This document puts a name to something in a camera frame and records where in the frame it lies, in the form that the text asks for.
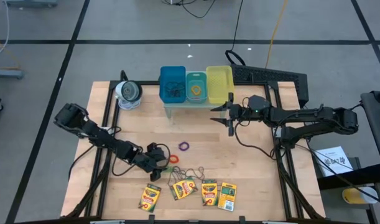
wooden tabletop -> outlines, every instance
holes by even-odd
[[[109,82],[94,82],[87,106],[90,119],[101,124],[108,93]],[[295,87],[292,82],[279,83],[282,106],[287,110],[299,108]],[[246,96],[265,96],[261,86],[235,86],[234,102],[241,103]],[[140,107],[131,111],[119,112],[118,126],[122,132],[118,139],[129,140],[146,147],[151,142],[164,143],[172,154],[178,155],[177,164],[182,169],[205,168],[206,179],[217,179],[218,183],[227,182],[237,185],[234,212],[217,207],[204,207],[200,191],[186,198],[175,201],[167,185],[169,174],[153,182],[162,188],[156,204],[154,215],[158,220],[238,220],[244,215],[246,220],[285,220],[282,196],[280,191],[277,164],[263,153],[253,148],[242,147],[235,137],[228,137],[228,129],[209,120],[219,117],[219,113],[208,110],[173,110],[172,117],[165,115],[163,104],[159,98],[158,86],[143,86],[143,97]],[[245,144],[253,144],[269,152],[272,147],[271,130],[264,124],[252,122],[248,127],[239,127],[238,136]],[[182,152],[178,144],[186,141],[190,149]],[[305,141],[298,142],[306,146]],[[76,156],[90,146],[86,139],[79,140]],[[96,150],[79,160],[73,168],[68,183],[67,194],[62,208],[62,215],[73,210],[81,200],[90,184],[91,172]],[[311,154],[297,147],[292,150],[297,182],[300,191],[314,209],[325,216],[317,178],[313,168]],[[128,165],[117,161],[115,171],[124,171]],[[149,174],[135,167],[121,177],[109,174],[106,200],[104,203],[104,219],[143,220],[148,219],[149,212],[138,209],[141,194],[150,183]],[[292,216],[296,217],[293,195],[289,197]],[[99,192],[93,201],[92,214],[96,212]]]

yellow object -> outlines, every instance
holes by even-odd
[[[378,197],[378,194],[372,187],[360,187],[360,189],[372,196]],[[371,198],[368,195],[365,195],[355,188],[344,189],[342,191],[342,197],[343,200],[349,204],[368,204],[377,202],[377,200]]]
[[[202,181],[202,203],[206,206],[214,206],[218,203],[217,181]]]
[[[279,27],[279,22],[281,21],[281,17],[285,11],[285,8],[287,7],[288,0],[284,0],[284,5],[282,6],[281,12],[279,13],[279,17],[277,20],[276,27],[274,28],[274,32],[272,33],[271,40],[270,40],[270,47],[269,47],[269,53],[267,54],[267,61],[266,61],[266,66],[264,68],[267,68],[267,65],[269,64],[269,59],[270,59],[270,53],[271,53],[271,48],[272,48],[272,42],[274,41],[274,37],[276,36],[277,29]]]
[[[237,194],[237,186],[234,184],[222,183],[219,196],[218,208],[234,211],[235,195]]]
[[[233,71],[230,66],[206,68],[209,103],[222,105],[228,101],[228,93],[234,93]]]
[[[21,69],[21,66],[20,66],[20,62],[18,61],[18,59],[14,56],[13,53],[11,53],[8,49],[4,49],[4,51],[10,55],[10,57],[13,59],[13,61],[15,61],[15,63],[17,63],[17,66],[16,67],[2,67],[0,69],[6,69],[6,70],[20,70]]]
[[[195,86],[191,87],[191,92],[192,92],[195,96],[198,96],[199,94],[201,94],[201,87],[195,85]]]
[[[141,195],[139,208],[147,212],[153,212],[160,195],[161,188],[152,184],[147,184]]]
[[[174,199],[178,200],[189,196],[190,194],[196,192],[198,189],[197,186],[195,186],[194,180],[189,177],[170,186],[170,190],[172,191]]]

teal plastic basket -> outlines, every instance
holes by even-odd
[[[189,72],[185,77],[186,95],[190,103],[204,103],[208,98],[205,72]]]

gray floor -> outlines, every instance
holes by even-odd
[[[11,9],[11,39],[70,40],[84,0],[59,0],[53,9]],[[209,1],[189,10],[202,14]],[[245,0],[238,39],[269,39],[283,1]],[[380,40],[380,0],[358,1],[377,40]],[[78,39],[232,39],[240,1],[217,0],[204,19],[159,0],[91,0]],[[5,18],[0,0],[0,21]],[[0,39],[6,26],[0,22]],[[350,1],[291,0],[276,39],[367,40]],[[45,108],[68,45],[14,44],[8,49],[21,61],[23,80],[0,79],[0,223],[6,220]],[[130,79],[156,80],[163,65],[204,70],[227,65],[223,44],[76,45],[52,116],[64,103],[86,106],[93,81],[116,80],[125,69]],[[268,45],[236,45],[247,64],[263,67]],[[0,66],[13,65],[8,55]],[[380,90],[380,64],[370,45],[275,45],[269,68],[308,74],[309,107],[350,107],[359,95]],[[352,136],[315,137],[312,147],[341,145],[358,156],[362,166],[380,162],[363,110],[357,109],[360,130]],[[49,124],[16,221],[57,218],[67,187],[67,172],[77,138]],[[323,197],[327,216],[334,220],[367,222],[364,212],[341,208]]]

plastic basket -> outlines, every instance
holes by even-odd
[[[185,67],[160,68],[159,97],[164,103],[183,103],[185,95]]]
[[[204,103],[208,98],[205,72],[190,72],[186,76],[186,93],[190,103]]]
[[[211,104],[228,101],[228,93],[234,93],[233,71],[230,66],[209,66],[206,68],[208,98]]]

